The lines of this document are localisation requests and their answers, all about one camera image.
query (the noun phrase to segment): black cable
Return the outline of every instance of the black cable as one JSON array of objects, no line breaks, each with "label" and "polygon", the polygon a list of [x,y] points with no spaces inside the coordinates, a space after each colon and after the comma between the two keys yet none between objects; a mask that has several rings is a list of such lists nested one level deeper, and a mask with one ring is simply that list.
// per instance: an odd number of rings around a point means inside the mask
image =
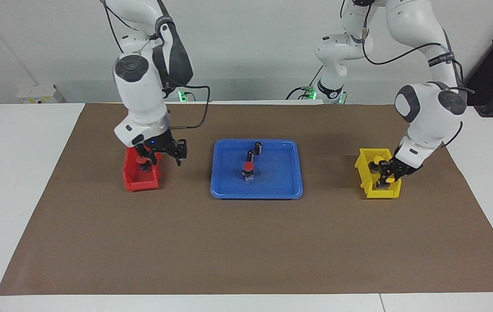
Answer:
[{"label": "black cable", "polygon": [[[106,0],[98,0],[98,1],[102,2],[103,4],[105,4],[105,3],[106,3]],[[137,32],[141,31],[141,30],[138,30],[138,29],[135,29],[135,28],[133,28],[133,27],[129,26],[129,24],[127,24],[127,23],[126,23],[123,19],[121,19],[121,18],[120,18],[117,14],[115,14],[115,13],[113,12],[113,10],[112,10],[109,6],[106,6],[106,8],[108,8],[108,10],[110,11],[110,13],[112,13],[112,14],[113,14],[113,15],[114,15],[114,16],[115,16],[118,20],[120,20],[120,22],[121,22],[122,24],[124,24],[124,25],[125,25],[125,26],[127,26],[128,28],[133,29],[133,30],[135,30],[135,31],[137,31]]]},{"label": "black cable", "polygon": [[[369,8],[368,8],[368,12],[366,12],[366,18],[364,19],[364,27],[367,26],[368,24],[368,16],[370,15],[370,10],[372,9],[372,5],[373,4],[370,4]],[[391,62],[394,62],[394,61],[397,61],[397,59],[401,59],[407,55],[409,55],[410,53],[412,52],[415,52],[415,51],[418,51],[419,49],[421,48],[425,48],[425,47],[429,47],[429,46],[442,46],[442,44],[440,43],[437,43],[437,42],[433,42],[433,43],[426,43],[426,44],[423,44],[417,48],[413,48],[412,50],[404,53],[403,55],[399,55],[398,57],[395,57],[394,59],[390,59],[389,61],[386,61],[386,62],[374,62],[372,61],[369,57],[368,57],[368,54],[366,54],[366,42],[365,42],[365,39],[363,39],[362,41],[362,51],[364,52],[364,57],[368,60],[368,62],[372,63],[373,65],[385,65],[385,64],[389,64]]]},{"label": "black cable", "polygon": [[401,58],[403,58],[403,57],[405,57],[405,56],[409,55],[409,54],[410,54],[410,53],[412,53],[412,52],[418,51],[418,50],[419,50],[419,49],[421,49],[421,48],[425,48],[425,47],[429,47],[429,46],[435,46],[435,45],[436,45],[436,46],[437,46],[437,45],[438,45],[438,46],[441,46],[442,44],[440,44],[440,43],[426,43],[426,44],[423,44],[423,45],[421,45],[421,46],[419,46],[419,47],[417,47],[417,48],[413,48],[412,50],[410,50],[410,51],[408,51],[408,52],[404,53],[403,55],[399,55],[398,57],[395,57],[394,59],[390,59],[389,61],[386,61],[386,62],[379,62],[379,63],[372,61],[372,60],[368,57],[368,55],[366,54],[366,45],[365,45],[364,43],[362,43],[362,51],[364,52],[364,57],[366,57],[366,59],[368,60],[368,62],[372,63],[373,65],[385,65],[385,64],[389,64],[389,63],[391,63],[391,62],[397,61],[397,59],[401,59]]},{"label": "black cable", "polygon": [[123,49],[121,48],[120,42],[117,39],[116,32],[114,31],[114,26],[112,25],[112,20],[110,19],[110,13],[108,12],[108,6],[106,2],[101,1],[104,5],[104,10],[106,11],[106,17],[108,18],[108,24],[110,24],[110,30],[112,30],[112,35],[114,36],[114,40],[116,41],[117,47],[120,48],[121,53],[123,53]]},{"label": "black cable", "polygon": [[449,87],[448,90],[460,90],[460,91],[466,91],[470,94],[476,94],[476,91],[467,87]]},{"label": "black cable", "polygon": [[462,84],[464,84],[464,72],[462,69],[462,64],[459,61],[457,61],[456,59],[453,59],[453,63],[458,65],[458,67],[460,67],[460,79],[462,80]]},{"label": "black cable", "polygon": [[458,131],[456,132],[456,134],[453,136],[453,138],[449,142],[447,142],[447,144],[445,144],[444,146],[441,146],[439,148],[439,150],[441,150],[442,148],[446,148],[449,144],[451,144],[454,141],[454,139],[456,139],[457,136],[460,134],[460,132],[462,131],[462,127],[463,126],[464,126],[464,123],[463,122],[460,122],[460,128],[458,128]]},{"label": "black cable", "polygon": [[[121,53],[123,53],[123,49],[120,46],[120,42],[117,40],[116,32],[114,31],[114,26],[112,25],[112,20],[110,19],[110,14],[109,14],[108,11],[112,12],[112,14],[116,18],[118,18],[118,20],[120,20],[125,26],[127,26],[127,27],[129,27],[130,29],[133,29],[133,30],[136,30],[136,29],[134,29],[133,27],[131,27],[128,24],[126,24],[117,14],[115,14],[112,10],[110,10],[110,8],[108,8],[108,6],[106,5],[106,2],[105,1],[100,0],[100,2],[102,2],[103,6],[104,6],[104,10],[106,10],[106,17],[108,18],[108,23],[110,24],[110,30],[112,30],[112,34],[114,36],[114,39],[116,40],[117,47],[120,48]],[[178,83],[178,82],[173,81],[173,79],[171,79],[169,76],[165,75],[161,71],[159,71],[159,73],[160,73],[160,75],[164,75],[164,77],[165,77],[165,79],[167,81],[171,82],[172,84],[174,84],[174,85],[176,85],[178,87],[184,87],[184,88],[188,88],[188,89],[207,89],[207,91],[208,91],[208,96],[207,96],[207,99],[206,99],[206,106],[204,107],[204,114],[202,116],[201,122],[199,124],[197,124],[196,126],[175,126],[175,127],[170,127],[170,130],[196,129],[196,128],[199,128],[200,126],[202,126],[204,124],[204,121],[206,120],[206,115],[208,114],[208,105],[210,103],[210,94],[211,94],[210,87],[208,85],[198,85],[197,86],[197,85],[185,85],[185,84],[181,84],[181,83]]]},{"label": "black cable", "polygon": [[192,92],[185,92],[185,95],[186,95],[186,94],[193,95],[193,99],[194,99],[195,101],[197,101],[197,97],[195,97],[195,94],[194,94],[194,93],[192,93]]},{"label": "black cable", "polygon": [[209,85],[185,85],[185,84],[178,83],[178,82],[174,81],[173,79],[171,79],[168,75],[166,75],[162,71],[159,71],[159,73],[160,73],[160,75],[163,75],[164,78],[167,81],[169,81],[170,83],[176,85],[177,87],[184,87],[184,88],[187,88],[187,89],[207,89],[208,96],[206,98],[206,105],[204,107],[204,114],[202,115],[201,122],[199,124],[197,124],[196,126],[175,126],[175,127],[169,127],[170,130],[182,130],[182,129],[196,129],[196,128],[200,128],[200,126],[202,126],[204,124],[204,121],[206,120],[206,115],[208,114],[208,105],[210,103],[210,94],[211,94],[210,86]]},{"label": "black cable", "polygon": [[[322,65],[322,66],[320,66],[320,69],[318,69],[318,72],[316,73],[316,75],[314,75],[314,78],[312,79],[312,81],[310,81],[310,84],[309,84],[309,86],[310,86],[310,87],[312,87],[312,84],[314,83],[314,81],[316,81],[316,77],[318,77],[318,75],[320,75],[320,72],[321,72],[321,70],[322,70],[322,69],[324,69],[324,66],[323,66],[323,65]],[[290,97],[291,97],[291,95],[292,95],[293,93],[295,93],[295,92],[296,92],[296,91],[298,91],[298,90],[302,90],[302,89],[303,89],[303,87],[298,87],[298,88],[294,89],[293,91],[291,91],[291,92],[287,95],[286,100],[290,99]]]},{"label": "black cable", "polygon": [[316,80],[316,77],[318,75],[320,75],[320,72],[321,72],[322,69],[324,69],[324,66],[323,65],[320,67],[320,69],[318,70],[318,72],[316,73],[316,75],[314,76],[314,78],[312,79],[312,81],[310,81],[310,84],[309,84],[310,87],[312,86],[312,83],[314,83],[314,81]]},{"label": "black cable", "polygon": [[345,0],[343,0],[343,4],[341,4],[341,10],[339,12],[339,17],[343,18],[343,7],[345,6]]},{"label": "black cable", "polygon": [[287,95],[286,100],[288,100],[288,99],[291,97],[291,95],[292,95],[293,93],[295,93],[296,91],[298,91],[298,90],[302,90],[302,87],[298,87],[298,88],[294,89],[293,91],[291,91],[291,92]]}]

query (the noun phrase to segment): plastic tray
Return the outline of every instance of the plastic tray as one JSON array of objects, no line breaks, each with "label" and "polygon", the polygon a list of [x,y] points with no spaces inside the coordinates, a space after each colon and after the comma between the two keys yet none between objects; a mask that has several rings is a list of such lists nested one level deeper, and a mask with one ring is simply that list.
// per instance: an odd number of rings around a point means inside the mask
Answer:
[{"label": "plastic tray", "polygon": [[401,194],[402,181],[391,183],[389,189],[376,189],[376,182],[379,179],[379,173],[372,174],[368,164],[373,161],[373,158],[380,156],[385,160],[393,158],[391,151],[387,148],[361,148],[360,156],[356,160],[355,168],[358,168],[362,184],[360,187],[366,192],[366,198],[399,198]]},{"label": "plastic tray", "polygon": [[141,166],[137,163],[137,156],[139,156],[139,154],[134,148],[127,148],[123,164],[123,183],[125,189],[129,192],[158,189],[159,180],[161,178],[160,168],[158,166],[160,160],[162,160],[162,155],[156,153],[158,164],[152,166],[152,169],[149,172],[141,170]]},{"label": "plastic tray", "polygon": [[[247,152],[262,142],[254,160],[254,179],[242,176]],[[214,146],[210,191],[221,199],[297,199],[302,196],[298,148],[290,140],[224,139]]]}]

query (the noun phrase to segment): black strap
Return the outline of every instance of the black strap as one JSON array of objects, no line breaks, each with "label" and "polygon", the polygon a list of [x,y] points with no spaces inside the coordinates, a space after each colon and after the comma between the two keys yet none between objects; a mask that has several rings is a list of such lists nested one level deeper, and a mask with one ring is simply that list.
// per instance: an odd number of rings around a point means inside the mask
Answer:
[{"label": "black strap", "polygon": [[173,18],[169,15],[164,15],[164,16],[160,16],[157,20],[156,20],[156,23],[154,25],[155,29],[156,29],[156,33],[158,34],[158,37],[162,37],[162,34],[160,32],[160,29],[162,28],[162,25],[163,24],[174,24],[175,25],[175,22],[173,22]]},{"label": "black strap", "polygon": [[324,87],[324,85],[321,83],[320,80],[318,81],[318,90],[320,90],[321,93],[325,94],[328,97],[328,99],[336,99],[343,91],[343,87],[337,90],[327,89],[326,87]]},{"label": "black strap", "polygon": [[438,57],[430,59],[429,61],[427,61],[427,64],[429,65],[429,67],[433,67],[435,65],[438,65],[439,63],[448,62],[448,61],[454,61],[454,52],[453,51],[450,51],[448,53],[445,53],[443,55],[439,55]]}]

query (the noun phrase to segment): green light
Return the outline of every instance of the green light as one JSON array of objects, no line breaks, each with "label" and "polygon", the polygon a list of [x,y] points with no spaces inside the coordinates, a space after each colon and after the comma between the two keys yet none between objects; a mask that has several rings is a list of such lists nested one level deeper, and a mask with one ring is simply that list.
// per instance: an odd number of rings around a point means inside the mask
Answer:
[{"label": "green light", "polygon": [[310,86],[304,87],[303,90],[304,90],[304,96],[307,99],[310,99],[310,100],[316,99],[316,95],[318,95],[318,93],[316,91],[314,91],[313,87],[310,87]]},{"label": "green light", "polygon": [[187,95],[185,94],[185,92],[179,91],[179,100],[180,101],[187,101]]}]

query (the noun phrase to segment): blue tray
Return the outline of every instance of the blue tray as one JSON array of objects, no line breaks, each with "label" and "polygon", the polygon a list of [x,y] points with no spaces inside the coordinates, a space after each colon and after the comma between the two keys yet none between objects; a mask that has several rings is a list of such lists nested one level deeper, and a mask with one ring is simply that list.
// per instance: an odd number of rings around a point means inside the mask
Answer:
[{"label": "blue tray", "polygon": [[[247,152],[262,142],[254,179],[242,175]],[[223,139],[214,146],[210,191],[221,199],[297,199],[302,196],[298,148],[290,140]]]}]

